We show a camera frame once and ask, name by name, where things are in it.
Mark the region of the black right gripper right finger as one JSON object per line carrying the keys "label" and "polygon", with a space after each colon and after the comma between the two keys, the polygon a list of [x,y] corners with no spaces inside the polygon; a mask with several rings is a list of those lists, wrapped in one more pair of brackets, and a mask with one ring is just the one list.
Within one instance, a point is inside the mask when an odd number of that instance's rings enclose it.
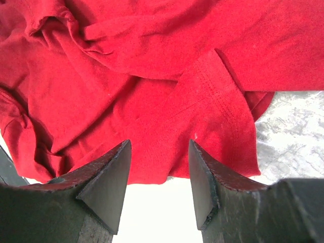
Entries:
{"label": "black right gripper right finger", "polygon": [[196,225],[204,242],[323,242],[323,179],[265,185],[189,143]]}

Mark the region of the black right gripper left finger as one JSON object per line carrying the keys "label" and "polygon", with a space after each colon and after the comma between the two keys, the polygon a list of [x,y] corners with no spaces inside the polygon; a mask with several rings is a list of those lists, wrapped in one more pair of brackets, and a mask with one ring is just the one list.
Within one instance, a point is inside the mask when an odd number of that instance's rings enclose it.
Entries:
{"label": "black right gripper left finger", "polygon": [[45,184],[1,185],[1,242],[112,242],[130,172],[125,140]]}

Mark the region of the red t shirt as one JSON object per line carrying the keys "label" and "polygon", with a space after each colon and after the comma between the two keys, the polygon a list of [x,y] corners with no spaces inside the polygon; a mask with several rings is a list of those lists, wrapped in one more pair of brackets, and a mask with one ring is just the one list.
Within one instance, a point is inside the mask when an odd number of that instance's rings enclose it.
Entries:
{"label": "red t shirt", "polygon": [[260,174],[276,91],[323,90],[323,1],[1,1],[1,135],[45,183],[132,142],[129,183],[188,178],[188,142]]}

